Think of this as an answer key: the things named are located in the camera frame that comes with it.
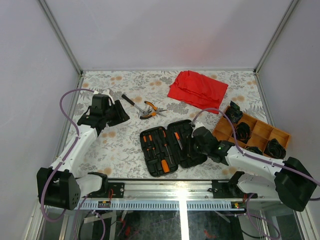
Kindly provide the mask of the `orange handled utility knife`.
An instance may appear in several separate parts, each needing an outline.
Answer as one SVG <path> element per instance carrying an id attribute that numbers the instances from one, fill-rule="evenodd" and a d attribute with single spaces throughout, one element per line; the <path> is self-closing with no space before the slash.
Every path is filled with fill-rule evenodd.
<path id="1" fill-rule="evenodd" d="M 180 138 L 179 134 L 177 132 L 175 132 L 174 135 L 175 135 L 175 138 L 178 142 L 180 149 L 183 150 L 183 145 L 182 145 L 181 138 Z"/>

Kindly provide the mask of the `black plastic tool case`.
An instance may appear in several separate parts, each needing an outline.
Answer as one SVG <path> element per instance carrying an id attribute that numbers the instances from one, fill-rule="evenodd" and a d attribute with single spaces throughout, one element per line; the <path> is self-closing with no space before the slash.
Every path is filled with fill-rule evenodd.
<path id="1" fill-rule="evenodd" d="M 163 142 L 159 135 L 159 129 L 163 129 L 166 135 L 167 147 L 170 152 L 173 165 L 171 165 L 167 150 L 163 145 Z M 183 146 L 183 150 L 180 149 L 177 139 L 175 137 L 175 132 L 177 132 L 180 136 L 180 140 Z M 144 130 L 139 135 L 141 149 L 144 155 L 145 164 L 149 174 L 152 177 L 162 177 L 171 173 L 174 173 L 178 170 L 179 167 L 183 169 L 189 169 L 195 167 L 197 165 L 203 164 L 206 160 L 201 160 L 193 156 L 193 138 L 192 138 L 193 128 L 191 126 L 191 120 L 185 119 L 176 122 L 170 123 L 167 127 L 157 126 L 147 130 Z M 145 134 L 150 158 L 148 158 L 148 153 L 146 148 L 144 147 L 143 134 Z M 155 152 L 154 155 L 153 149 L 150 146 L 149 135 L 152 135 L 154 144 L 155 144 Z M 161 160 L 166 160 L 170 172 L 164 173 Z"/>

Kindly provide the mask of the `small orange black screwdriver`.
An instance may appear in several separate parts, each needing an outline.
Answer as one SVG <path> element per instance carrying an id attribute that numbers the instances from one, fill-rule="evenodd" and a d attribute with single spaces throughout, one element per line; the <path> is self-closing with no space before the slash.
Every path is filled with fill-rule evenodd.
<path id="1" fill-rule="evenodd" d="M 154 152 L 154 155 L 157 156 L 155 142 L 153 141 L 151 134 L 148 135 L 148 139 L 149 139 L 150 146 Z"/>

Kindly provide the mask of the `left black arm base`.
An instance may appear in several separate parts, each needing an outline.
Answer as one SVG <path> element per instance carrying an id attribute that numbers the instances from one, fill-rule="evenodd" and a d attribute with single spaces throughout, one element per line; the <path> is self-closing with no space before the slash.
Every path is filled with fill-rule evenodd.
<path id="1" fill-rule="evenodd" d="M 100 172 L 89 172 L 88 175 L 99 176 L 102 179 L 101 188 L 88 194 L 89 198 L 123 198 L 125 184 L 123 182 L 109 182 L 108 176 Z"/>

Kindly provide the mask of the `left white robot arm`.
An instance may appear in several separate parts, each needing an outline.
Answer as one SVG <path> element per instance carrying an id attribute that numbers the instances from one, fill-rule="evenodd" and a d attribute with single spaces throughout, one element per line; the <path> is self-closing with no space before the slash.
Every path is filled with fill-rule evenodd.
<path id="1" fill-rule="evenodd" d="M 47 168 L 37 172 L 37 189 L 40 204 L 60 209 L 73 210 L 80 198 L 105 197 L 110 193 L 108 176 L 89 172 L 78 177 L 80 161 L 90 146 L 106 127 L 113 127 L 128 121 L 121 102 L 110 94 L 96 93 L 91 105 L 76 123 L 76 134 L 61 155 Z"/>

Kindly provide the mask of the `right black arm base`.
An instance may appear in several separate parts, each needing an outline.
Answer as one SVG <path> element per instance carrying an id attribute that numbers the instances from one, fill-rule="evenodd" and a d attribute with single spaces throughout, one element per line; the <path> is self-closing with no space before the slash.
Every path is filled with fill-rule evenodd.
<path id="1" fill-rule="evenodd" d="M 251 193 L 245 193 L 238 187 L 240 177 L 243 177 L 243 171 L 236 171 L 229 180 L 212 180 L 211 188 L 214 199 L 243 199 Z"/>

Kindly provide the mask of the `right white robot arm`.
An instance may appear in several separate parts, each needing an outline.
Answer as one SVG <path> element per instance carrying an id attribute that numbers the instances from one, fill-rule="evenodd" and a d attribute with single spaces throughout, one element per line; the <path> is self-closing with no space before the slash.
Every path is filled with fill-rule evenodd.
<path id="1" fill-rule="evenodd" d="M 312 199 L 319 182 L 315 181 L 304 165 L 296 158 L 286 160 L 259 155 L 239 147 L 237 144 L 217 140 L 201 123 L 192 125 L 194 149 L 215 163 L 241 168 L 250 172 L 239 180 L 228 184 L 233 197 L 244 193 L 268 193 L 277 196 L 288 208 L 302 212 Z"/>

